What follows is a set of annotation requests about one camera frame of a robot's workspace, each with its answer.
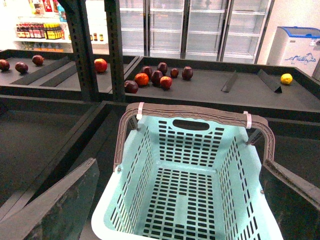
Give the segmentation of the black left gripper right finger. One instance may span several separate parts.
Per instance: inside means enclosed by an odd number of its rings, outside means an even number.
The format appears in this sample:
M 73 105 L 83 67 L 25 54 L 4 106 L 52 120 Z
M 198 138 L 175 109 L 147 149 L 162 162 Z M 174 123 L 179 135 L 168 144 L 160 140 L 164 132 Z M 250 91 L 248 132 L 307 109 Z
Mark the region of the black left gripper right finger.
M 259 179 L 285 240 L 320 238 L 320 189 L 282 165 L 265 160 Z

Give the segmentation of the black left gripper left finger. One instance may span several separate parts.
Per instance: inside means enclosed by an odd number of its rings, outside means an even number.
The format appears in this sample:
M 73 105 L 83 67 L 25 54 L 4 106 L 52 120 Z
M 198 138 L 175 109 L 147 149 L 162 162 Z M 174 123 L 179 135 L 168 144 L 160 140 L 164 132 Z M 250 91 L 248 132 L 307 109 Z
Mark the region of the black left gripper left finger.
M 99 179 L 89 158 L 23 209 L 0 223 L 2 240 L 78 240 Z

